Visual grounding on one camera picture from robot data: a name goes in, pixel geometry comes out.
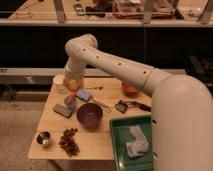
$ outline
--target small bowl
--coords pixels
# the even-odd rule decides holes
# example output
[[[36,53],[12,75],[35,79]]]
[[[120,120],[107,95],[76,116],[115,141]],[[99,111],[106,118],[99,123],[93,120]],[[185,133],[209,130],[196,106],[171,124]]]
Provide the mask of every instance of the small bowl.
[[[88,129],[96,129],[103,117],[103,110],[95,103],[85,103],[77,111],[78,121]]]
[[[52,143],[50,133],[47,131],[40,132],[37,136],[37,143],[43,147],[49,147]]]

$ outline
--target small wooden table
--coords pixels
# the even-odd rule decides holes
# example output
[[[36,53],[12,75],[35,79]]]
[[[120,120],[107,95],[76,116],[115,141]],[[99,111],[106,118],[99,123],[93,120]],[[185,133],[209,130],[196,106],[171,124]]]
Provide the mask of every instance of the small wooden table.
[[[103,85],[103,89],[86,89],[98,85]],[[151,99],[142,93],[135,98],[125,96],[122,92],[121,81],[116,78],[85,78],[84,88],[86,91],[89,91],[94,98],[112,107],[110,113],[103,110],[104,113],[100,127],[95,131],[85,129],[78,122],[76,112],[74,112],[69,119],[56,114],[52,110],[53,106],[56,103],[64,105],[64,98],[69,95],[69,91],[66,90],[65,93],[59,93],[57,87],[53,85],[38,123],[35,136],[32,140],[28,154],[29,159],[46,159],[52,162],[54,159],[114,160],[109,121],[112,118],[148,114],[148,112],[138,108],[130,108],[125,114],[123,114],[113,107],[121,99],[137,100],[149,106],[151,103]],[[82,104],[84,104],[84,102],[77,99],[77,107],[80,107]],[[80,148],[80,153],[77,156],[68,156],[58,144],[63,131],[67,128],[78,128],[78,132],[74,136],[74,139]],[[42,131],[48,131],[51,134],[53,143],[48,148],[43,148],[36,141],[37,135]]]

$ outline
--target small metal cup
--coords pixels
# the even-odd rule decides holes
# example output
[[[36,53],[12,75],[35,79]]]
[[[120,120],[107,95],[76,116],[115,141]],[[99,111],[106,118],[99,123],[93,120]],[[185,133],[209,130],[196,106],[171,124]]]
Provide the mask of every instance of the small metal cup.
[[[52,143],[50,133],[47,131],[39,133],[37,136],[37,143],[43,147],[49,147]]]

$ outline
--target table leg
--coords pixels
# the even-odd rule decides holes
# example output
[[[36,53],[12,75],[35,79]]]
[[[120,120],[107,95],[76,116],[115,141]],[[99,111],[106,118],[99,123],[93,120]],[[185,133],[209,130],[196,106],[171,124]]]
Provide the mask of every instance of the table leg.
[[[52,167],[56,170],[56,171],[62,171],[63,169],[58,165],[58,163],[55,160],[47,160]]]

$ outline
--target grapes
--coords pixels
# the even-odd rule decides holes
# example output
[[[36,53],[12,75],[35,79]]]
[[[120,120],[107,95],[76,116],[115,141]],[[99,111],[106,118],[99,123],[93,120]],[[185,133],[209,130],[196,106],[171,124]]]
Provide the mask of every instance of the grapes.
[[[77,128],[66,129],[60,138],[59,145],[69,156],[76,156],[80,150],[78,145],[75,143],[73,136],[78,132]]]

